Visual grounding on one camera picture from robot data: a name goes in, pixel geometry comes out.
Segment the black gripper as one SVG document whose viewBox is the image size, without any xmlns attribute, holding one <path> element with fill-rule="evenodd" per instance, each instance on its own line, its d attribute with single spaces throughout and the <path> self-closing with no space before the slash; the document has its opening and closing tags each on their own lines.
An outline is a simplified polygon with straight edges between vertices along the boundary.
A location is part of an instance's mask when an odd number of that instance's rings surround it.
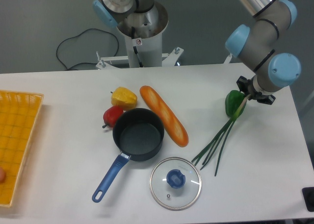
<svg viewBox="0 0 314 224">
<path fill-rule="evenodd" d="M 240 76 L 236 84 L 239 90 L 248 97 L 248 100 L 256 100 L 258 103 L 272 105 L 276 99 L 273 95 L 263 95 L 258 92 L 253 86 L 253 78 L 247 79 Z"/>
</svg>

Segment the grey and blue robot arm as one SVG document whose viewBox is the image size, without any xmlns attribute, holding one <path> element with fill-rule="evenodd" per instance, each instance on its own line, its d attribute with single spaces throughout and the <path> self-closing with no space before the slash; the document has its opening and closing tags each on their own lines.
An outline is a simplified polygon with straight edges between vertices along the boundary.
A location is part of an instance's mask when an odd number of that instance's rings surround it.
<svg viewBox="0 0 314 224">
<path fill-rule="evenodd" d="M 288 30 L 297 17 L 288 0 L 240 0 L 255 19 L 255 25 L 240 25 L 227 39 L 226 49 L 254 72 L 240 77 L 237 85 L 249 99 L 272 104 L 274 93 L 291 85 L 301 73 L 299 60 L 289 53 L 277 53 L 273 43 Z M 155 0 L 94 0 L 93 9 L 108 27 L 124 36 L 129 66 L 174 66 L 183 50 L 175 48 L 162 56 L 162 33 L 168 13 Z"/>
</svg>

